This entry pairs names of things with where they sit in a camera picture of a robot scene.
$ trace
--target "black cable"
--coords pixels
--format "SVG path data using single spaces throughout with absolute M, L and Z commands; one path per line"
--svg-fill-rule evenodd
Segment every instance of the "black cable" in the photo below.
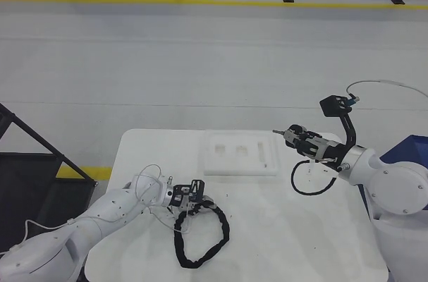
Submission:
M 188 214 L 193 216 L 200 212 L 200 208 L 204 207 L 206 209 L 211 209 L 218 217 L 221 223 L 221 230 L 223 231 L 223 239 L 220 240 L 214 247 L 211 247 L 206 254 L 200 258 L 197 261 L 191 261 L 189 260 L 184 253 L 184 239 L 183 235 L 181 234 L 181 225 L 184 222 L 185 217 L 187 216 L 187 212 L 183 211 L 179 214 L 178 219 L 176 219 L 176 222 L 174 224 L 174 248 L 176 251 L 176 258 L 179 261 L 179 264 L 185 268 L 185 269 L 197 269 L 202 264 L 204 264 L 206 261 L 210 260 L 214 255 L 217 254 L 217 252 L 220 251 L 220 249 L 229 241 L 229 223 L 226 219 L 225 214 L 223 211 L 217 206 L 215 208 L 212 207 L 214 205 L 211 201 L 203 201 L 199 204 L 196 204 L 192 210 L 188 211 Z
M 301 164 L 308 164 L 309 162 L 310 162 L 310 160 L 300 161 L 298 164 L 296 164 L 296 165 L 293 167 L 292 174 L 291 174 L 291 183 L 292 183 L 292 188 L 293 188 L 293 189 L 294 189 L 298 194 L 301 194 L 301 195 L 304 195 L 304 196 L 317 196 L 317 195 L 320 195 L 320 194 L 322 194 L 322 193 L 326 192 L 329 188 L 331 188 L 331 186 L 333 186 L 334 182 L 336 181 L 336 177 L 333 177 L 333 178 L 331 179 L 331 181 L 329 182 L 329 184 L 328 184 L 324 189 L 322 189 L 322 190 L 320 190 L 320 191 L 317 191 L 317 192 L 303 192 L 303 191 L 300 191 L 300 190 L 299 190 L 299 189 L 297 189 L 297 187 L 295 186 L 295 182 L 293 181 L 293 177 L 295 176 L 295 171 L 297 170 L 297 168 L 298 168 Z

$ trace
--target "white robotic arm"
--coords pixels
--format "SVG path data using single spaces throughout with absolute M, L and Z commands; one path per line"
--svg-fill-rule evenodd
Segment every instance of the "white robotic arm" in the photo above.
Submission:
M 128 187 L 108 191 L 65 226 L 12 247 L 0 259 L 1 282 L 76 281 L 88 252 L 103 238 L 131 222 L 143 209 L 178 207 L 188 191 L 195 192 L 193 199 L 202 197 L 202 189 L 184 190 L 179 186 L 188 187 L 173 187 L 171 178 L 165 183 L 143 173 L 140 177 L 134 176 Z
M 352 103 L 339 96 L 320 102 L 325 116 L 341 118 L 347 133 L 345 144 L 324 139 L 300 125 L 274 132 L 299 154 L 337 171 L 339 178 L 363 185 L 377 245 L 395 280 L 428 282 L 428 210 L 424 210 L 428 205 L 428 169 L 412 162 L 385 164 L 373 149 L 357 146 L 348 117 Z

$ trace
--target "white foam block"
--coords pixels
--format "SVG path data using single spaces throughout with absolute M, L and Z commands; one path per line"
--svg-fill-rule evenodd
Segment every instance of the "white foam block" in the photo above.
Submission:
M 279 171 L 272 132 L 208 130 L 202 162 L 206 176 L 276 176 Z

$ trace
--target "black stand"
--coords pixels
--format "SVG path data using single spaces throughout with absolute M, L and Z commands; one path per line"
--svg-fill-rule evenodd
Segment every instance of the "black stand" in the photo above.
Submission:
M 0 152 L 0 252 L 21 242 L 24 221 L 58 226 L 83 213 L 97 182 L 0 103 L 0 140 L 16 124 L 50 153 Z M 56 178 L 62 163 L 82 179 Z M 29 226 L 29 237 L 45 232 Z

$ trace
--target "screw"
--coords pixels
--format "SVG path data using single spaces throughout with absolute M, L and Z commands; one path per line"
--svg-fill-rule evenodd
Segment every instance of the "screw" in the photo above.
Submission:
M 347 163 L 343 163 L 340 166 L 338 166 L 339 171 L 347 171 L 348 169 L 350 169 L 350 164 L 347 164 Z

